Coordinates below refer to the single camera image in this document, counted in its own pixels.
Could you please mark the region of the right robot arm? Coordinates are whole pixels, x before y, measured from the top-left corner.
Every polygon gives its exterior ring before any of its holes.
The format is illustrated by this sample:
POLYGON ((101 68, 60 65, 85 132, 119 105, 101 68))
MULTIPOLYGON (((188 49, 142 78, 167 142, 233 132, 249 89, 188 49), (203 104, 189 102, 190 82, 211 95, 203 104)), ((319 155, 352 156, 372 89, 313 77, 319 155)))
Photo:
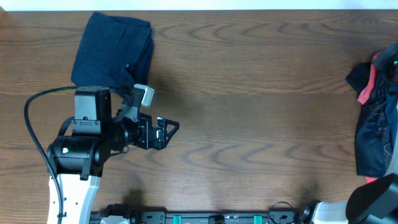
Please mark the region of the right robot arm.
POLYGON ((397 223, 397 43, 346 76, 361 105, 354 150, 366 178, 345 202, 315 201, 292 223, 397 223))

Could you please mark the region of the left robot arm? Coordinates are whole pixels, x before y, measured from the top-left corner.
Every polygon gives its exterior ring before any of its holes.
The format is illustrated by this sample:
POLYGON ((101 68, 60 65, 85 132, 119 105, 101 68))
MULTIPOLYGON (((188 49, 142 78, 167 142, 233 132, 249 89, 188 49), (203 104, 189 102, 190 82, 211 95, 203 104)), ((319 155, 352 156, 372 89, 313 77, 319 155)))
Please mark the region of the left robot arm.
POLYGON ((108 86, 80 86, 75 92, 75 115, 67 119, 47 149, 55 171, 50 198, 59 199, 61 223, 88 223, 103 175, 105 162, 124 154, 133 145, 141 149, 164 149, 179 129, 179 123, 139 111, 148 107, 153 89, 136 85, 126 96, 116 116, 111 112, 108 86))

